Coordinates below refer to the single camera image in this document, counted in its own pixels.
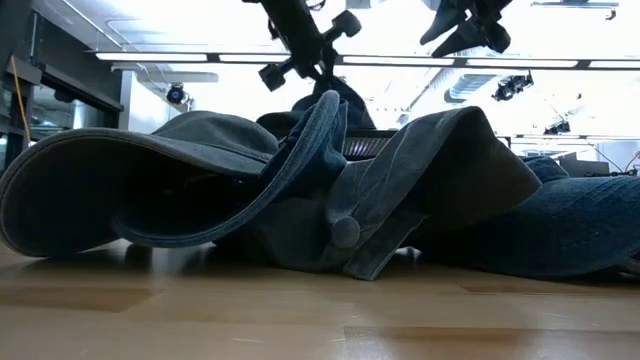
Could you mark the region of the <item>grey cotton cap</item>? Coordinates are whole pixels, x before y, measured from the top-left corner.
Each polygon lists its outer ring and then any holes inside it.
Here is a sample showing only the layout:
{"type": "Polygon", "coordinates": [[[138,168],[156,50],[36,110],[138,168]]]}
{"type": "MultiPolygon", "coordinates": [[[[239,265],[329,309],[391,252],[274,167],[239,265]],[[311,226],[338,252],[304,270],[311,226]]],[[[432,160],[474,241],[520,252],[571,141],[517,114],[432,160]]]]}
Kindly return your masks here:
{"type": "Polygon", "coordinates": [[[180,114],[150,134],[82,128],[50,135],[0,178],[0,241],[33,257],[124,238],[187,247],[225,235],[278,150],[254,121],[180,114]]]}
{"type": "Polygon", "coordinates": [[[306,157],[296,149],[304,129],[295,127],[264,173],[272,180],[295,161],[286,188],[220,241],[223,254],[372,281],[412,236],[465,230],[508,212],[541,186],[478,107],[414,120],[374,158],[354,162],[342,153],[345,111],[306,157]]]}

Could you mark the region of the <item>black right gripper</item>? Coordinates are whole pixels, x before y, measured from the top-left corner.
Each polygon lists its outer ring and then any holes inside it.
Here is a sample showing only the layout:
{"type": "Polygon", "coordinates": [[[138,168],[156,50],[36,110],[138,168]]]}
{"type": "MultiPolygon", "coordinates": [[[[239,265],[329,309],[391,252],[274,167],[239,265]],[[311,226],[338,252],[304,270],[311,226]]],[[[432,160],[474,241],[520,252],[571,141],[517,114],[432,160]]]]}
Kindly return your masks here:
{"type": "Polygon", "coordinates": [[[441,45],[432,51],[433,57],[444,57],[474,47],[488,47],[503,53],[511,44],[507,30],[499,24],[501,11],[512,0],[424,0],[431,10],[436,10],[435,17],[420,38],[425,45],[443,33],[455,28],[441,45]],[[466,10],[471,17],[468,21],[466,10]]]}

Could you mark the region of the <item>black monitor on arm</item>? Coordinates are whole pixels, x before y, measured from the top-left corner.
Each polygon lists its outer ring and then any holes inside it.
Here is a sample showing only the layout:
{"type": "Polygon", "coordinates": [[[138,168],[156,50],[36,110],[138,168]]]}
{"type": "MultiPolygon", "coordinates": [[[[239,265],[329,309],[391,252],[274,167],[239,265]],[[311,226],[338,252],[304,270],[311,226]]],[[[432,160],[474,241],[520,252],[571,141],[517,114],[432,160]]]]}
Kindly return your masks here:
{"type": "Polygon", "coordinates": [[[559,165],[571,177],[606,177],[610,175],[607,162],[560,159],[559,165]]]}

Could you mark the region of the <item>black stage light cluster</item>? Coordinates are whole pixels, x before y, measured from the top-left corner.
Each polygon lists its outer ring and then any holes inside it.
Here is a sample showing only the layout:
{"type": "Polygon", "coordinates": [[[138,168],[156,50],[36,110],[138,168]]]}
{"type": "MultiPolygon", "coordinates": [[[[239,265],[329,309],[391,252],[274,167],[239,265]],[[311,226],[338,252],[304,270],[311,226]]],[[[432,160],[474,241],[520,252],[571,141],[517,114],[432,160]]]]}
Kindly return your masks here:
{"type": "Polygon", "coordinates": [[[509,101],[515,95],[523,92],[526,88],[534,84],[531,72],[527,75],[512,75],[498,82],[498,88],[492,98],[498,102],[509,101]]]}

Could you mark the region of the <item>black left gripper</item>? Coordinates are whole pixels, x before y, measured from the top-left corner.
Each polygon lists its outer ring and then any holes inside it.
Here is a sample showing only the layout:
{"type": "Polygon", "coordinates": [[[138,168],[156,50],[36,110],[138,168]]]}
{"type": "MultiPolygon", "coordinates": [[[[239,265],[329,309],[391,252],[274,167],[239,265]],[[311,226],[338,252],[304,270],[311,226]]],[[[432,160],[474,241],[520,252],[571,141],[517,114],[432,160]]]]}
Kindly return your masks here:
{"type": "Polygon", "coordinates": [[[259,71],[266,87],[277,90],[285,84],[285,74],[295,70],[301,78],[322,81],[325,89],[339,91],[334,75],[338,53],[333,43],[341,36],[358,34],[362,29],[358,18],[345,10],[332,20],[331,28],[321,33],[309,9],[266,9],[266,13],[273,31],[290,52],[286,60],[259,71]]]}

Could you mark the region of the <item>dark glass partition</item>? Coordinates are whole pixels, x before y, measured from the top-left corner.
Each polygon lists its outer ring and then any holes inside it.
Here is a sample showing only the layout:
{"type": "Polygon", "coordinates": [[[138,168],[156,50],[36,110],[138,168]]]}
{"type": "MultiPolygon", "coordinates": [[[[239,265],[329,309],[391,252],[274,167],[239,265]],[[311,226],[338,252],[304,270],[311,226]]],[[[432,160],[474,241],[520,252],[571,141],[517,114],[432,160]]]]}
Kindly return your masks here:
{"type": "Polygon", "coordinates": [[[83,0],[0,0],[0,173],[54,133],[118,126],[122,72],[95,56],[120,44],[83,0]]]}

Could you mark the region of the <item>black ceiling spotlight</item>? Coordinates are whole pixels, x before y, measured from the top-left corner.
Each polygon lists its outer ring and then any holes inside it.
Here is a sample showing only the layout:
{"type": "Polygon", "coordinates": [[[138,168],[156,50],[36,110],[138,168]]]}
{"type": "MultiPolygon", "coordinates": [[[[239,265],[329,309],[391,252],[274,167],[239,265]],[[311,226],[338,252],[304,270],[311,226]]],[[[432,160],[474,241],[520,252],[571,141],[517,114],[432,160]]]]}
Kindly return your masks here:
{"type": "Polygon", "coordinates": [[[182,105],[189,100],[189,94],[184,90],[183,83],[172,83],[165,97],[169,103],[175,105],[182,105]]]}

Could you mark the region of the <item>long ceiling light strip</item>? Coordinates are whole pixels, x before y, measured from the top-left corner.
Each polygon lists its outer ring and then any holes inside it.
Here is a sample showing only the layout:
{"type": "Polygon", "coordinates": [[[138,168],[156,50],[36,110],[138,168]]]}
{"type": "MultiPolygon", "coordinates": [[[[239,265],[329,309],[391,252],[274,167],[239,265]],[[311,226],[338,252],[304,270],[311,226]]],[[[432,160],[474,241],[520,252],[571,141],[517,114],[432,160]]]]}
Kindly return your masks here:
{"type": "MultiPolygon", "coordinates": [[[[275,64],[289,59],[288,54],[276,53],[177,53],[177,52],[96,52],[101,61],[116,63],[220,63],[275,64]]],[[[537,69],[537,70],[593,70],[640,71],[640,59],[541,59],[507,57],[445,57],[338,55],[337,65],[441,67],[478,69],[537,69]]]]}

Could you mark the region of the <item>black perforated metal stand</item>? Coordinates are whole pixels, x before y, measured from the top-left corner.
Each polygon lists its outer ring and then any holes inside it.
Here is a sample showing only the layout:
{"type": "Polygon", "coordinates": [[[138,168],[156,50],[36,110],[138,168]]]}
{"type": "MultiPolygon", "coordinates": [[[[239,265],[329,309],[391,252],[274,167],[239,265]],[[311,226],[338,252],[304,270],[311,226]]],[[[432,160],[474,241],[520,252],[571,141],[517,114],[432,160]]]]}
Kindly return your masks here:
{"type": "Polygon", "coordinates": [[[374,158],[396,133],[397,130],[350,129],[342,154],[348,161],[374,158]]]}

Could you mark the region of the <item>silver ventilation duct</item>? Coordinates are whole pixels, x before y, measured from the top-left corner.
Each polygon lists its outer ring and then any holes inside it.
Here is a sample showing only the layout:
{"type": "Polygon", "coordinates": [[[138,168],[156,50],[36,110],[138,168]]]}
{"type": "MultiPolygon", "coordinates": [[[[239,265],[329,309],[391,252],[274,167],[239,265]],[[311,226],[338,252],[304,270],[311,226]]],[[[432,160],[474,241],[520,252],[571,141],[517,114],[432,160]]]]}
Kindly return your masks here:
{"type": "Polygon", "coordinates": [[[462,104],[469,97],[496,77],[495,74],[464,74],[444,93],[444,101],[448,104],[462,104]]]}

